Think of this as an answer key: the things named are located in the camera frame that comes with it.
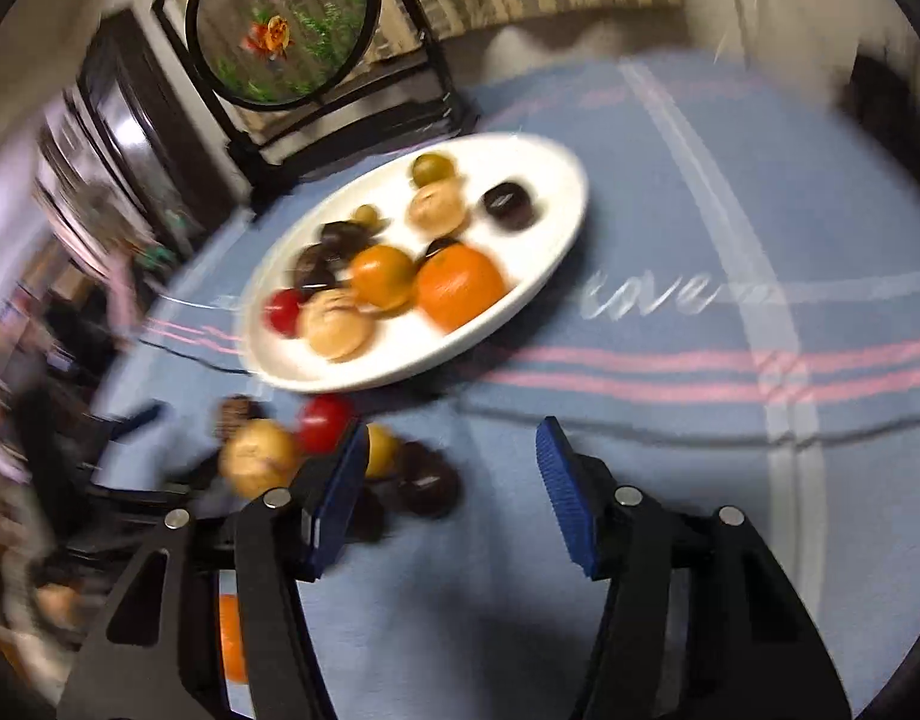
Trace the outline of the orange mandarin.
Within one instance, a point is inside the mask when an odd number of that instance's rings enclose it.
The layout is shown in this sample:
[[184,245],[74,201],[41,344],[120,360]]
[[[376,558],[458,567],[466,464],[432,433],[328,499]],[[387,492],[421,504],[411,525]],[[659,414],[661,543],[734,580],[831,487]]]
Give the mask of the orange mandarin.
[[504,273],[480,249],[459,242],[440,245],[425,255],[414,280],[414,299],[442,332],[484,314],[508,293]]
[[232,683],[247,684],[247,663],[245,663],[245,653],[243,653],[238,600],[231,593],[219,595],[219,628],[225,678]]

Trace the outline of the red cherry tomato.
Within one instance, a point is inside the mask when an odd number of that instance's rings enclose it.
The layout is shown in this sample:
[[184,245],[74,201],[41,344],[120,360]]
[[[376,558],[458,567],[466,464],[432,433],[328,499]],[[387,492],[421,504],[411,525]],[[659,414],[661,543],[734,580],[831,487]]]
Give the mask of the red cherry tomato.
[[263,304],[263,322],[279,337],[299,338],[302,335],[300,317],[304,302],[304,296],[297,289],[277,289]]
[[322,394],[305,403],[300,411],[297,440],[305,455],[328,455],[336,450],[355,419],[352,401],[344,395]]

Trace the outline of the small yellow longan fruit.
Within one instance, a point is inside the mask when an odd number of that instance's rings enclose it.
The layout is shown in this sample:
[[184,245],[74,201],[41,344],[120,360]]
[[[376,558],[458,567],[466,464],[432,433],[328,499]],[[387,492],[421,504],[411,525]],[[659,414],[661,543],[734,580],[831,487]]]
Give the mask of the small yellow longan fruit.
[[367,424],[368,458],[365,479],[378,483],[400,473],[401,442],[398,436],[378,422]]

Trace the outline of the dark plum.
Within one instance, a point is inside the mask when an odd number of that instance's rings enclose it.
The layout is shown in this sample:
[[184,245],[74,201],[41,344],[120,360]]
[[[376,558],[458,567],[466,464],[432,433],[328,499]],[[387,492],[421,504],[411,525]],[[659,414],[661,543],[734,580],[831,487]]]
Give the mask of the dark plum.
[[416,517],[446,517],[457,507],[461,495],[460,475],[439,450],[421,442],[403,445],[396,481],[396,496],[403,511]]
[[484,213],[504,231],[519,232],[535,221],[531,193],[522,184],[505,181],[494,185],[481,197]]
[[323,224],[318,242],[328,257],[349,262],[373,244],[373,236],[366,227],[354,221],[332,221]]

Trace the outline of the smooth orange round fruit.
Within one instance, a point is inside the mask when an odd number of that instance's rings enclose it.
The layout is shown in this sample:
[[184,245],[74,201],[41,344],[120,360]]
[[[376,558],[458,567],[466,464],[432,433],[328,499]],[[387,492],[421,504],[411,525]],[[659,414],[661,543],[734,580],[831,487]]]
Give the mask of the smooth orange round fruit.
[[372,245],[349,265],[350,289],[357,301],[380,312],[398,310],[411,301],[414,275],[414,260],[393,245]]

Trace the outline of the small olive longan fruit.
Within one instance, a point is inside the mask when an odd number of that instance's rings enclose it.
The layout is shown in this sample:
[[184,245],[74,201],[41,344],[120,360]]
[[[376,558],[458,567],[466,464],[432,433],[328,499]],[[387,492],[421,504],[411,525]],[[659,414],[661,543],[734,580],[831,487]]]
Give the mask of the small olive longan fruit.
[[355,224],[359,224],[359,226],[363,227],[365,231],[373,234],[373,232],[377,231],[378,227],[380,227],[380,221],[382,221],[382,218],[380,218],[380,213],[378,213],[378,210],[375,208],[375,206],[361,205],[357,206],[354,213],[350,215],[350,221]]

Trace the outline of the tan smooth round fruit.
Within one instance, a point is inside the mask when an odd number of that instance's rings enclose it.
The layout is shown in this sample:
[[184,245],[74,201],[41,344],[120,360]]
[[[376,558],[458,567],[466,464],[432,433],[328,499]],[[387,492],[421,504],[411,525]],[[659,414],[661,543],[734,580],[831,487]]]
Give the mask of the tan smooth round fruit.
[[465,226],[468,206],[457,179],[443,179],[419,188],[407,205],[406,221],[429,239],[450,236]]

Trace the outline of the yellow green round fruit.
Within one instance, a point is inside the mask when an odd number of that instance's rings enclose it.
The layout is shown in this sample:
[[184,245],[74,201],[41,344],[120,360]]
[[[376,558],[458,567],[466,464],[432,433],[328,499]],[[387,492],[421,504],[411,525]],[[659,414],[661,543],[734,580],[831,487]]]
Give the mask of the yellow green round fruit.
[[427,151],[419,154],[409,166],[409,179],[416,188],[423,188],[435,182],[450,181],[457,177],[457,165],[448,154]]

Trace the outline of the blue checked tablecloth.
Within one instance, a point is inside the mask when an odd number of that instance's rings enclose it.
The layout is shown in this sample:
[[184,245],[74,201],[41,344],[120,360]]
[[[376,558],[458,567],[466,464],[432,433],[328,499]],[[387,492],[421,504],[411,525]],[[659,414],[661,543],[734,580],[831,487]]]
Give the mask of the blue checked tablecloth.
[[572,444],[769,541],[854,709],[920,635],[920,188],[878,143],[699,52],[474,93],[587,172],[582,234],[504,330],[362,410],[443,450],[455,514],[398,518],[305,590],[344,718],[561,718],[603,605],[535,461]]

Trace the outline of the dark wooden cabinet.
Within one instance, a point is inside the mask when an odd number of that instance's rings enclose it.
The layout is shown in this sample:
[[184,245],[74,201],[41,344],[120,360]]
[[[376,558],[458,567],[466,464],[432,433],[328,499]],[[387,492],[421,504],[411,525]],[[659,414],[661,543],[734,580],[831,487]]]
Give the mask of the dark wooden cabinet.
[[159,241],[180,259],[236,208],[133,10],[101,18],[77,77],[100,143]]

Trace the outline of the white round plate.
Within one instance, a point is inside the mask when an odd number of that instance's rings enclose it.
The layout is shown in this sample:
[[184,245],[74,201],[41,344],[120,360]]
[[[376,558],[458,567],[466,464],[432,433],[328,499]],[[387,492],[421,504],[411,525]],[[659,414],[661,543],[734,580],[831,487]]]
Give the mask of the white round plate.
[[[468,206],[465,226],[443,238],[429,239],[406,221],[407,205],[419,190],[409,179],[409,166],[427,151],[448,154],[455,161],[455,179]],[[504,231],[481,206],[484,192],[505,181],[522,184],[535,204],[535,221],[523,231]],[[300,250],[320,244],[323,224],[350,221],[361,205],[375,206],[382,218],[372,234],[372,245],[393,245],[407,252],[416,275],[425,255],[440,245],[459,242],[482,250],[496,262],[507,281],[507,296],[450,333],[428,320],[414,294],[406,305],[389,312],[361,304],[354,296],[359,309],[375,320],[375,332],[359,355],[345,361],[327,361],[302,338],[271,332],[263,322],[263,304],[277,289],[293,288],[292,267]],[[300,394],[362,390],[439,366],[510,322],[540,292],[576,243],[587,206],[587,174],[579,158],[565,146],[535,135],[473,135],[375,167],[334,190],[266,250],[240,299],[236,317],[240,359],[265,382]],[[338,278],[334,288],[350,289],[350,262],[331,259]]]

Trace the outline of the black framed embroidery screen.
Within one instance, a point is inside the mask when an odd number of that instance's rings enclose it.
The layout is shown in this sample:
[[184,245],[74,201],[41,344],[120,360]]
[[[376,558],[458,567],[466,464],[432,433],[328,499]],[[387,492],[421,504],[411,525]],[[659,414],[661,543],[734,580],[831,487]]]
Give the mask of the black framed embroidery screen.
[[152,13],[255,215],[300,182],[478,119],[421,0],[154,0]]

